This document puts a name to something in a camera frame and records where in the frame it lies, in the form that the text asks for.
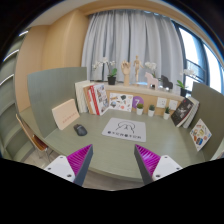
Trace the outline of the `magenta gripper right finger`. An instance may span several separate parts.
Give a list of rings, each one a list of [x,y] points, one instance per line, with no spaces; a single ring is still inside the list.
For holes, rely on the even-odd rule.
[[[140,145],[135,145],[134,155],[140,170],[143,183],[145,185],[152,183],[152,175],[160,160],[160,156]]]

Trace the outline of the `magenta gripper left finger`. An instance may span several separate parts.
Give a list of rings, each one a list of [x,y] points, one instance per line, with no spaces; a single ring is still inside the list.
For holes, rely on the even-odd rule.
[[[93,145],[87,145],[67,157],[75,174],[74,183],[82,186],[93,156]]]

